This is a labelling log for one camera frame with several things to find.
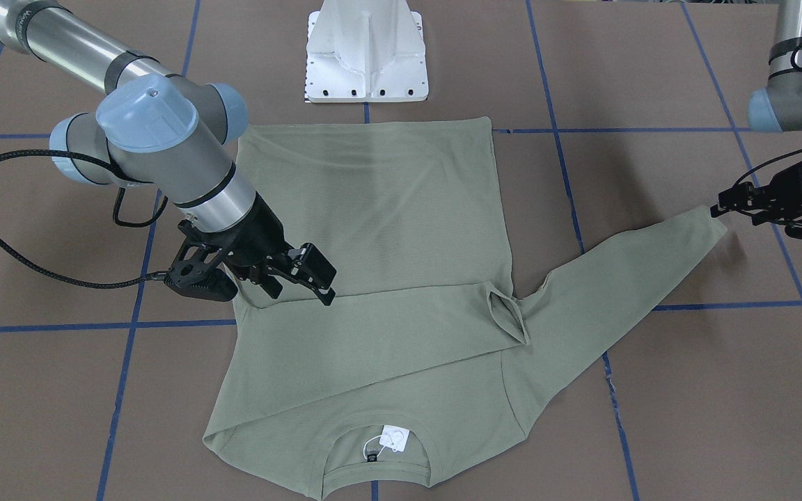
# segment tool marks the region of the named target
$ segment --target brown floor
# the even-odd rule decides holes
[[[589,250],[713,203],[745,156],[802,146],[802,133],[744,130],[774,6],[410,0],[432,94],[367,108],[302,102],[319,0],[64,3],[175,70],[188,56],[188,76],[238,88],[255,124],[489,116],[519,294],[576,257],[579,237]],[[100,99],[4,51],[0,152],[44,146],[61,118]],[[155,234],[115,228],[113,195],[44,159],[3,165],[0,233],[85,279],[168,266],[178,213]],[[143,218],[152,201],[130,193],[127,215]],[[709,259],[550,403],[528,441],[433,489],[379,482],[329,499],[802,499],[802,241],[723,222]],[[0,250],[0,500],[301,499],[201,443],[233,340],[229,305],[159,283],[62,285]]]

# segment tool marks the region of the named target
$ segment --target clothing label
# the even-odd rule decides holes
[[[395,452],[404,452],[404,447],[407,447],[407,437],[409,435],[410,430],[386,424],[382,427],[382,435],[379,436],[379,444]]]

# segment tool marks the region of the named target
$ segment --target green shirt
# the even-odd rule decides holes
[[[315,499],[372,479],[430,487],[525,440],[725,234],[697,208],[608,239],[516,299],[487,118],[252,127],[237,163],[287,241],[334,263],[338,295],[324,307],[287,286],[274,301],[241,283],[203,441]],[[385,424],[410,430],[407,446],[367,463]]]

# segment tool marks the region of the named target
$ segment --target neckline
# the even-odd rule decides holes
[[[324,476],[326,475],[325,469],[327,467],[327,457],[337,440],[340,440],[343,435],[348,431],[353,431],[357,428],[365,426],[379,425],[379,424],[394,424],[402,428],[407,428],[414,434],[417,439],[423,444],[423,449],[426,453],[426,459],[429,460],[429,473],[426,475],[421,466],[411,464],[409,467],[401,463],[360,463],[350,464],[350,466],[343,466],[343,473],[338,478],[354,475],[360,472],[385,472],[387,476],[398,479],[402,482],[417,482],[425,487],[432,487],[436,482],[435,479],[441,478],[441,457],[439,456],[439,448],[432,440],[432,434],[419,420],[405,415],[405,413],[388,412],[388,411],[368,411],[356,413],[356,415],[348,416],[348,418],[339,422],[336,426],[324,431],[323,434],[316,440],[318,447],[315,453],[312,454],[311,475],[308,481],[309,497],[315,499],[324,499]]]

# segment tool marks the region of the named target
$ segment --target light blue joint cap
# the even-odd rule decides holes
[[[153,153],[188,139],[200,114],[169,79],[145,75],[105,97],[95,119],[107,139],[121,150]]]
[[[757,89],[750,95],[748,124],[757,132],[782,132],[766,88]]]
[[[49,150],[67,150],[67,129],[70,128],[70,124],[73,123],[73,118],[79,117],[79,115],[83,115],[83,113],[77,113],[54,126],[51,136],[48,137]],[[77,183],[94,184],[92,181],[87,180],[85,175],[79,173],[79,169],[76,168],[73,159],[52,157],[52,161],[61,174],[66,175],[66,177],[69,177],[71,180],[77,181]]]
[[[242,96],[232,86],[226,83],[210,83],[210,85],[219,91],[222,102],[225,104],[228,133],[226,134],[225,143],[222,143],[222,145],[226,145],[226,143],[243,136],[249,124],[249,110],[247,110],[246,102],[243,101]]]

